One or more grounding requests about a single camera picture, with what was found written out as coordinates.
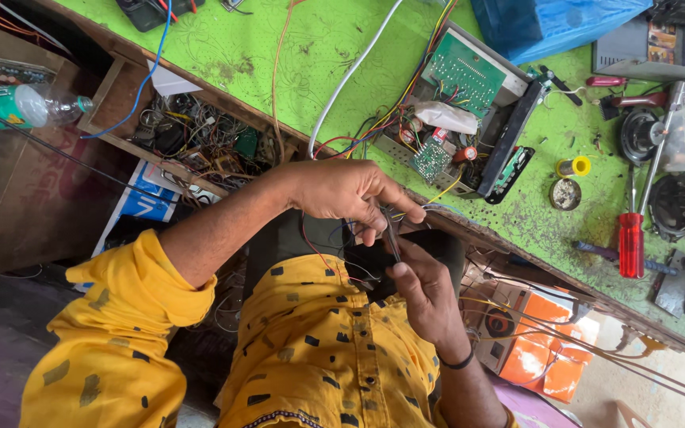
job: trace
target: blue plastic bag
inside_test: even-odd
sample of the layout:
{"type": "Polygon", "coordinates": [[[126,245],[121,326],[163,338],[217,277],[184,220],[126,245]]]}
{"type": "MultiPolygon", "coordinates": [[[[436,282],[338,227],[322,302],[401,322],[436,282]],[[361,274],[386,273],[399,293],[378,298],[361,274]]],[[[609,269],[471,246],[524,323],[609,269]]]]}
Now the blue plastic bag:
{"type": "Polygon", "coordinates": [[[590,44],[652,0],[472,0],[485,44],[522,64],[590,44]]]}

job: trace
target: green table surface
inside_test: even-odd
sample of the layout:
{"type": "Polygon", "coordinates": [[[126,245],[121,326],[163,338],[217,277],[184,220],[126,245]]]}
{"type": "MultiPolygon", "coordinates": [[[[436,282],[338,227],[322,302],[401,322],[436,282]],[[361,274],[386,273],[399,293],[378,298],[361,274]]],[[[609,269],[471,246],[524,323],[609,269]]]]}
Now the green table surface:
{"type": "MultiPolygon", "coordinates": [[[[114,0],[56,0],[116,34],[152,52],[160,43],[162,27],[138,33],[114,0]]],[[[279,34],[287,15],[285,0],[245,0],[242,11],[227,13],[208,0],[198,13],[185,14],[171,26],[163,57],[203,78],[251,106],[271,114],[271,74],[279,34]]],[[[392,5],[389,1],[307,0],[295,6],[279,61],[276,82],[279,120],[310,134],[320,111],[340,78],[369,43],[392,5]]],[[[350,136],[376,109],[390,106],[406,85],[442,8],[429,0],[406,0],[384,33],[343,88],[319,133],[319,141],[350,136]]],[[[460,0],[450,18],[482,39],[468,0],[460,0]]],[[[574,89],[591,76],[591,45],[551,55],[528,65],[546,65],[574,89]]],[[[645,85],[629,86],[628,95],[645,85]]],[[[553,268],[575,277],[599,292],[685,336],[685,317],[677,319],[651,300],[651,278],[623,279],[613,264],[594,254],[572,249],[574,240],[595,245],[614,243],[616,218],[627,208],[627,161],[619,156],[614,135],[619,121],[604,122],[588,101],[609,94],[605,88],[588,89],[586,102],[576,107],[562,94],[549,96],[550,109],[538,106],[525,127],[519,145],[536,154],[506,199],[497,206],[482,200],[467,201],[445,196],[441,202],[487,226],[502,238],[534,254],[553,268]],[[591,143],[603,135],[601,148],[591,143]],[[542,145],[539,142],[548,137],[542,145]],[[572,138],[576,138],[573,147],[572,138]],[[557,160],[587,155],[591,173],[579,178],[583,200],[571,212],[553,209],[549,188],[557,160]]],[[[331,144],[341,150],[346,145],[331,144]]],[[[368,150],[391,177],[409,189],[432,197],[438,193],[414,171],[376,149],[368,150]]],[[[639,186],[643,174],[637,177],[639,186]]],[[[672,248],[685,252],[685,239],[676,244],[645,234],[648,258],[664,260],[672,248]]]]}

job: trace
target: yellow spool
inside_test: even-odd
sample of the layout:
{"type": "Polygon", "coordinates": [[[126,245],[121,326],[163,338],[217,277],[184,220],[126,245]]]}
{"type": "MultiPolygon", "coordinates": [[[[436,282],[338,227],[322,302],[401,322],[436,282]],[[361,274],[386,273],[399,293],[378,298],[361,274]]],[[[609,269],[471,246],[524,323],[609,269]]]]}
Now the yellow spool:
{"type": "Polygon", "coordinates": [[[575,159],[561,159],[557,162],[557,175],[561,178],[577,175],[584,177],[591,172],[591,160],[585,156],[578,156],[575,159]]]}

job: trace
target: shirt sleeve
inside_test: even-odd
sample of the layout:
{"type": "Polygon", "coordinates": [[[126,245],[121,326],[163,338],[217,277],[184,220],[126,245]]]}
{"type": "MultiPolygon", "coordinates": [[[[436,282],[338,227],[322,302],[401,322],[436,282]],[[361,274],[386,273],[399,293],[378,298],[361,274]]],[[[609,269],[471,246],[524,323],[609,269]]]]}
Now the shirt sleeve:
{"type": "Polygon", "coordinates": [[[59,343],[27,380],[20,426],[175,425],[186,380],[165,358],[165,338],[204,318],[215,276],[195,290],[149,230],[67,278],[94,285],[47,325],[59,343]]]}
{"type": "MultiPolygon", "coordinates": [[[[438,428],[450,428],[448,424],[446,423],[445,419],[443,418],[443,413],[441,412],[441,403],[442,399],[438,399],[438,402],[435,403],[435,408],[434,412],[432,414],[432,422],[434,425],[438,428]]],[[[505,428],[520,428],[519,424],[517,423],[517,420],[515,419],[515,415],[511,413],[511,411],[507,408],[507,406],[504,406],[504,410],[506,411],[506,427],[505,428]]]]}

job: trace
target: orange box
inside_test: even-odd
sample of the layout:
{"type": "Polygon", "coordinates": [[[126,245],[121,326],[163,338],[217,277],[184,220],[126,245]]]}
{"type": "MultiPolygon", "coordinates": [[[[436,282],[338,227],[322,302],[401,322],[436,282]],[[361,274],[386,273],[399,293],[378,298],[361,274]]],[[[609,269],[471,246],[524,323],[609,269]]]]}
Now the orange box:
{"type": "MultiPolygon", "coordinates": [[[[499,283],[493,298],[509,302],[509,307],[546,321],[566,322],[572,316],[568,295],[551,289],[563,298],[549,296],[529,287],[499,283]]],[[[548,325],[560,333],[595,344],[599,323],[582,318],[577,324],[548,325]]],[[[543,329],[535,321],[512,311],[492,308],[483,318],[480,337],[507,337],[543,329]]],[[[481,340],[475,348],[481,363],[500,377],[533,392],[569,403],[576,392],[585,365],[593,354],[584,348],[547,334],[528,334],[500,340],[481,340]]]]}

